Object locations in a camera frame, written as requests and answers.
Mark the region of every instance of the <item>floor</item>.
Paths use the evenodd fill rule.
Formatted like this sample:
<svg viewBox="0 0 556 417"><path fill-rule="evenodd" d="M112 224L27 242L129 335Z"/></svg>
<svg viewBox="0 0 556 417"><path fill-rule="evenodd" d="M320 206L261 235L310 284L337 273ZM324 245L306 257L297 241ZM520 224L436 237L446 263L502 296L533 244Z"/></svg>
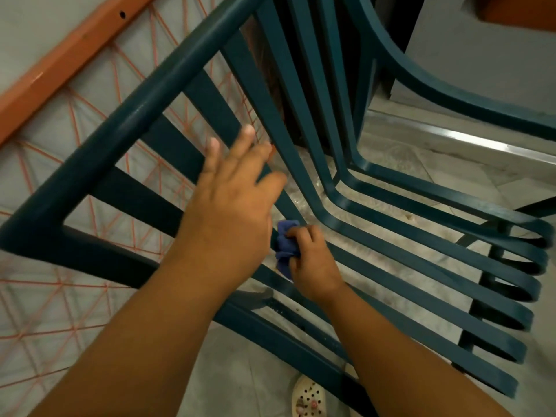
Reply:
<svg viewBox="0 0 556 417"><path fill-rule="evenodd" d="M520 175L502 172L496 168L392 142L367 132L364 132L362 136L359 150L364 157L375 163L452 189L458 189L469 195L477 196L511 209L556 195L556 182L552 186L546 182L523 178ZM316 177L314 168L311 166L309 156L302 149L299 152L314 180L315 187L322 193L320 181ZM279 158L275 160L274 166L283 169ZM332 163L330 163L330 168L334 171ZM361 175L358 175L358 177L371 180ZM383 187L388 186L385 183L378 184ZM402 192L400 189L388 188ZM310 222L310 210L302 200L302 196L299 194L295 183L290 181L286 189ZM373 209L406 220L410 224L419 226L427 231L432 231L444 238L455 241L460 237L460 234L455 231L447 230L432 222L393 208L390 205L358 195L345 186L339 185L339 190L353 200L358 200ZM447 259L438 252L415 245L415 243L387 230L383 230L377 225L362 221L339 210L330 204L324 196L323 201L331 213L343 220L357 224L366 231L379 235L390 242L396 242L422 257L441 263L443 266L452 268L471 279L476 280L479 276L478 272L470 267L456 263L456 261ZM435 204L431 201L427 202L444 211L470 218L465 212L449 208L445 205ZM276 214L275 218L280 218L279 213ZM332 231L326 231L326 233L327 238L331 241L347 250L355 252L373 264L410 281L427 292L439 296L465 310L469 307L469 299L465 296L455 293L440 284L436 284L422 275L411 272L409 269L369 249L345 240ZM481 243L475 243L472 248L482 253L488 251L488 246ZM268 257L266 264L271 267L273 266L272 257ZM456 341L458 339L460 329L454 325L441 320L389 290L372 284L347 268L342 267L341 270L346 280L372 293L381 301L388 303L450 340ZM549 273L553 272L554 269L551 267ZM246 288L256 288L256 284L249 283L246 285ZM289 327L287 323L279 321L271 312L262 310L261 314L269 320L278 323L295 336L302 337L302 334ZM320 322L320 325L330 331L326 324ZM556 401L554 401L551 394L556 388L556 372L552 364L545 357L540 346L530 334L517 333L515 336L526 342L529 347L528 357L524 365L519 366L507 363L504 360L499 360L497 357L489 356L488 353L481 353L480 351L478 354L505 371L510 372L520 381L517 398L510 400L487 387L482 386L482 388L500 401L516 417L526 415L548 417L556 415ZM228 410L227 414L234 416L279 417L289 415L290 391L298 375L299 373L295 369L281 362L267 351L262 350L260 347L226 328L216 327L209 331L203 344L179 415L209 417L221 415L222 409ZM219 397L218 402L212 400L216 395ZM329 402L329 412L330 415L334 416L348 415L346 407L343 404L339 404L333 397Z"/></svg>

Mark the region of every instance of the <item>right hand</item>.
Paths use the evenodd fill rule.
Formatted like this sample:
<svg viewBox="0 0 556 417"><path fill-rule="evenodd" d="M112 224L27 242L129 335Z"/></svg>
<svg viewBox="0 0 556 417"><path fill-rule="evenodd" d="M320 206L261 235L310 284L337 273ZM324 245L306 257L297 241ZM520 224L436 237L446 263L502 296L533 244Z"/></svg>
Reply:
<svg viewBox="0 0 556 417"><path fill-rule="evenodd" d="M294 237L301 251L301 257L290 258L290 270L294 285L305 297L321 304L346 287L324 235L316 225L294 227L286 237Z"/></svg>

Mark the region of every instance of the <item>blue cloth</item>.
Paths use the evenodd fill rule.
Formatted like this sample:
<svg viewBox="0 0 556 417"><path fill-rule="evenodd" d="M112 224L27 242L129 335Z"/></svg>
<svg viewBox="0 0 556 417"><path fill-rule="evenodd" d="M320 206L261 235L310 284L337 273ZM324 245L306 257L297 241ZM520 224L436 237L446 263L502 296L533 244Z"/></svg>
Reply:
<svg viewBox="0 0 556 417"><path fill-rule="evenodd" d="M300 257L301 252L295 238L287 238L286 233L290 228L298 227L299 221L279 221L278 222L278 237L276 238L276 259L278 263L276 267L282 275L291 280L290 272L290 258L292 256Z"/></svg>

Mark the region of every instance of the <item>teal plastic chair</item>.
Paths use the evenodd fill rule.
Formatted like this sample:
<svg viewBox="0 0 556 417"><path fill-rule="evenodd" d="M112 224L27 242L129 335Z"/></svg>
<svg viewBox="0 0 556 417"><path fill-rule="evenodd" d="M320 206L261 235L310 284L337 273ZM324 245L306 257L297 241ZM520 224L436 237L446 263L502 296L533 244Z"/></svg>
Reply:
<svg viewBox="0 0 556 417"><path fill-rule="evenodd" d="M465 312L329 243L337 262L462 328L460 342L452 343L361 290L353 287L354 291L402 332L446 357L460 371L513 396L516 380L474 355L473 347L479 346L506 360L523 362L525 344L486 321L524 331L531 328L532 312L521 302L536 301L539 297L540 283L534 276L545 270L547 255L543 249L552 244L553 228L523 212L507 210L370 163L358 153L356 141L372 93L373 76L379 66L388 68L401 83L419 95L472 118L549 140L556 134L556 120L467 93L427 74L395 47L380 25L370 0L316 0L313 15L308 0L287 1L288 14L279 17L273 0L224 0L0 228L0 248L140 288L157 269L156 262L66 227L63 222L85 196L91 195L175 236L182 211L116 168L115 163L135 141L141 139L190 181L197 181L204 156L162 115L180 92L191 100L226 145L233 143L240 123L203 70L203 66L220 51L306 202L322 224L459 291L473 299L473 303L469 312ZM337 27L335 3L338 2L345 4L362 41L359 83L353 105L347 93ZM330 201L358 217L481 270L483 273L478 284L343 222L324 208L239 30L251 15L258 20L268 42L276 74ZM312 91L317 113L311 113L308 94L300 82L301 70L294 65L281 20L291 20L287 25L295 27L297 47L301 50L303 67L310 81L310 89L305 90ZM335 177L330 175L326 165L316 123L323 126L330 143L337 168ZM485 218L491 224L481 226L358 180L349 168ZM262 174L269 171L265 167ZM340 180L357 192L462 232L468 240L480 239L491 245L490 254L488 257L480 255L465 248L465 243L451 243L353 202L336 189ZM305 223L286 192L282 192L276 207L287 219ZM538 237L512 237L509 231L513 226L533 231ZM273 245L276 236L273 231ZM505 259L502 257L504 251L527 261ZM253 278L327 320L316 304L268 267L261 265ZM270 290L257 294L236 292L219 310L215 321L272 352L360 414L376 415L365 390L355 379L253 313L263 307L273 309L337 356L349 361L335 339L273 298Z"/></svg>

